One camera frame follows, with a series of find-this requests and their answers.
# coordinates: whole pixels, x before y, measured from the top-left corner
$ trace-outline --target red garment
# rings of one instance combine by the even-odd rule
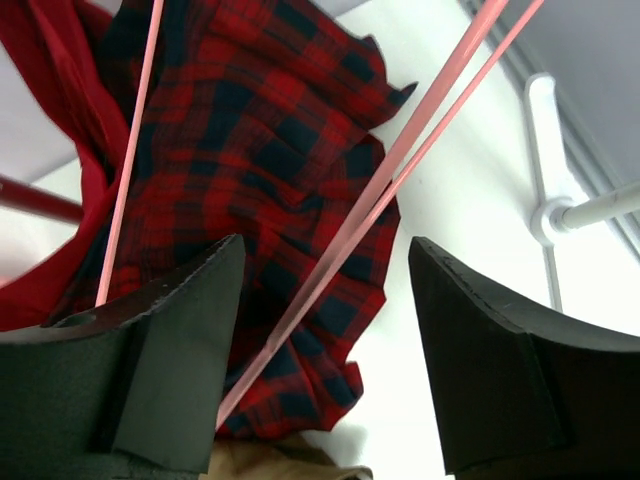
[[[150,7],[125,0],[96,50],[127,116]],[[350,36],[308,0],[165,0],[161,35],[110,297],[241,234],[245,284],[228,389],[384,158],[368,131],[412,89],[389,86],[375,43]],[[362,379],[346,358],[385,301],[399,220],[394,202],[219,435],[331,429],[355,405]],[[61,314],[94,302],[105,239],[94,243]]]
[[[129,127],[101,83],[89,45],[100,40],[110,22],[109,14],[80,1],[0,1],[0,41],[45,113],[76,144],[85,209],[72,240],[0,289],[2,331],[47,319],[115,202],[117,187],[107,185],[102,161],[106,157],[112,166],[120,165]]]

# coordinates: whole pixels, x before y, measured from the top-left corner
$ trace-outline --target red fabric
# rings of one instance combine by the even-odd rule
[[[84,29],[101,35],[110,22],[109,14],[84,2],[0,1],[0,41],[45,113],[76,143],[85,211],[70,242],[0,289],[0,330],[47,319],[113,207],[116,186],[107,185],[102,159],[119,165],[129,128],[98,76],[89,40],[100,39],[88,39]]]
[[[127,116],[150,7],[124,0],[96,51]],[[308,0],[165,0],[161,33],[110,298],[241,234],[247,262],[229,388],[382,161],[368,131],[412,89],[389,86],[375,43],[350,36]],[[326,430],[355,405],[362,380],[346,358],[385,301],[399,220],[394,202],[219,435]],[[105,240],[96,239],[60,315],[93,304]]]

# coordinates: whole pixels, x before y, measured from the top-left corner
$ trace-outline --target white pipe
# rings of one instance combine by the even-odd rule
[[[568,208],[556,219],[561,229],[573,230],[640,210],[640,181],[581,205]]]

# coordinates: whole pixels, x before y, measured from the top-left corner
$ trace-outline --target tan cloth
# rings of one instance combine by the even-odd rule
[[[276,443],[216,441],[209,473],[199,480],[351,480],[361,474],[373,478],[365,467],[337,467],[294,435]]]

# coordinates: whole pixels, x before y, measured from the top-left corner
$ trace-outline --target red pole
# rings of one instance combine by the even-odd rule
[[[74,225],[82,221],[82,205],[0,175],[0,205]]]

